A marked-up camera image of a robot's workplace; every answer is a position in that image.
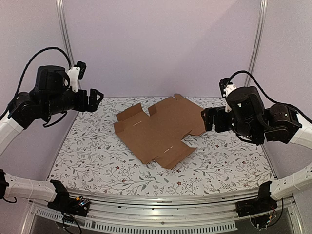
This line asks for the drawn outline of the brown cardboard paper box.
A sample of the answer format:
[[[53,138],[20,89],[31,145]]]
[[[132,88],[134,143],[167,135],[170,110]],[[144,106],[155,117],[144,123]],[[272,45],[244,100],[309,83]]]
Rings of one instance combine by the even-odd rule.
[[[139,103],[117,114],[115,133],[143,164],[156,161],[171,169],[196,150],[183,139],[205,132],[203,108],[175,94],[148,111],[145,113]]]

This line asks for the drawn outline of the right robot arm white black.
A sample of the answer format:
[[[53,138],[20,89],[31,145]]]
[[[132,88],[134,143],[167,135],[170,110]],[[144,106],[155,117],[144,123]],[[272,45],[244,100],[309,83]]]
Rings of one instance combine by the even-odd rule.
[[[255,145],[278,141],[312,147],[312,125],[295,108],[282,103],[265,108],[254,86],[235,88],[227,85],[224,94],[225,106],[201,111],[206,131],[231,130],[240,140]],[[278,200],[311,184],[312,166],[307,165],[287,177],[261,184],[257,197],[237,202],[236,210],[251,214],[275,209]]]

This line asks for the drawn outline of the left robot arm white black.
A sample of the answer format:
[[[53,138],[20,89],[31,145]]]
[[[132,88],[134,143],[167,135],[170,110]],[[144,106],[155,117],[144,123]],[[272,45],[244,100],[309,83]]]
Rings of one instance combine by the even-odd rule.
[[[69,70],[47,65],[38,68],[35,87],[30,92],[20,92],[8,104],[8,110],[0,119],[0,151],[35,120],[51,127],[67,115],[68,111],[95,112],[104,95],[96,89],[90,92],[78,88],[84,76],[86,64],[78,61]],[[73,204],[64,185],[57,180],[35,181],[0,172],[0,197],[39,199],[53,202],[61,211],[69,211]]]

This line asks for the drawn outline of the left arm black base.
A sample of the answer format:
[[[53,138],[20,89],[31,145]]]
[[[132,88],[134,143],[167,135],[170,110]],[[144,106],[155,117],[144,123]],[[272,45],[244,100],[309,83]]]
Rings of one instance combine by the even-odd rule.
[[[55,188],[56,197],[53,201],[48,202],[48,208],[71,215],[87,216],[90,207],[90,199],[82,195],[72,198],[60,181],[50,180],[50,182]]]

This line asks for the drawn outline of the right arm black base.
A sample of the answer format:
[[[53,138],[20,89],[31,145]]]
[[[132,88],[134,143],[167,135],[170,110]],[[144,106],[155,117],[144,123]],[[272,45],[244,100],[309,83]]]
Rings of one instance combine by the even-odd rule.
[[[236,202],[235,210],[238,216],[245,217],[276,209],[277,201],[271,198],[271,184],[272,181],[261,184],[256,198]]]

